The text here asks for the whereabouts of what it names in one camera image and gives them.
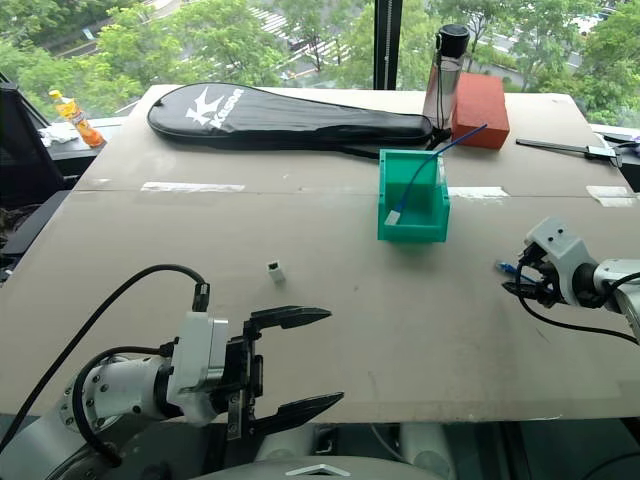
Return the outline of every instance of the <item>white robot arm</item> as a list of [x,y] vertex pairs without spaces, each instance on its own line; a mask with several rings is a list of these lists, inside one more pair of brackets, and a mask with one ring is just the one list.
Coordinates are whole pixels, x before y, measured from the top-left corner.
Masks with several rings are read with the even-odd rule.
[[[527,311],[525,298],[536,300],[547,308],[556,303],[586,308],[605,307],[627,318],[635,338],[624,334],[615,336],[638,343],[640,260],[610,259],[598,263],[589,255],[582,239],[571,233],[561,220],[553,217],[546,218],[533,228],[527,234],[525,244],[527,246],[518,263],[516,282],[506,282],[503,286],[520,298]],[[537,270],[542,280],[535,285],[521,283],[519,277],[523,267]],[[588,327],[576,329],[618,333]]]
[[[199,288],[205,293],[199,295]],[[262,356],[254,346],[260,330],[306,325],[331,312],[297,306],[254,312],[242,335],[227,341],[227,320],[209,317],[208,297],[208,284],[198,283],[194,311],[173,341],[157,349],[113,348],[88,362],[49,412],[3,439],[0,478],[95,479],[120,464],[119,449],[150,422],[184,416],[206,425],[228,412],[227,439],[236,440],[302,425],[343,397],[300,400],[256,419],[255,400],[263,390]]]

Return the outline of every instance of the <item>black bag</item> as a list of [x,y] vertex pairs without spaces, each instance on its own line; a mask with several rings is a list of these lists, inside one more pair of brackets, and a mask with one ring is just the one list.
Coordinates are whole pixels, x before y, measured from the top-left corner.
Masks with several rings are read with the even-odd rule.
[[302,100],[228,83],[198,83],[160,98],[147,121],[159,135],[233,150],[335,150],[371,158],[354,146],[424,146],[422,115]]

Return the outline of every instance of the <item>bottle cap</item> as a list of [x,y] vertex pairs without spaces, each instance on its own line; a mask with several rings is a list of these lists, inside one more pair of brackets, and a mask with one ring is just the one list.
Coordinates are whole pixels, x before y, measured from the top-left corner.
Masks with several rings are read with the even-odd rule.
[[436,34],[436,50],[439,47],[443,57],[460,58],[467,50],[469,36],[469,29],[464,25],[444,25]]

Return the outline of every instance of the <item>green plastic box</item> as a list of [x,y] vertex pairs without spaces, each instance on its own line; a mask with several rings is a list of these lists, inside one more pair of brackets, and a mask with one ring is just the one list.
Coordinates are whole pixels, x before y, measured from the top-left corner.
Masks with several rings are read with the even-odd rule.
[[391,242],[444,242],[449,226],[449,194],[442,158],[433,158],[420,171],[397,224],[385,225],[387,215],[422,163],[434,152],[380,150],[378,240]]

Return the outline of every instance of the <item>window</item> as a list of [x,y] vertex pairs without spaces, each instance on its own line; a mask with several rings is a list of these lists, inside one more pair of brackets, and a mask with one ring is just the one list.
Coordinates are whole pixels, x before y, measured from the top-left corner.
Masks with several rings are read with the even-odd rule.
[[373,3],[3,0],[0,71],[51,120],[51,89],[97,118],[153,84],[371,88]]
[[398,89],[426,89],[446,23],[471,31],[465,70],[506,92],[567,93],[590,123],[640,125],[640,0],[403,0]]
[[568,93],[592,123],[640,124],[640,0],[403,0],[398,55],[400,2],[375,3],[3,0],[0,71],[50,119],[53,88],[111,117],[159,83],[373,88],[374,62],[377,88],[425,90],[436,31],[461,23],[465,69]]

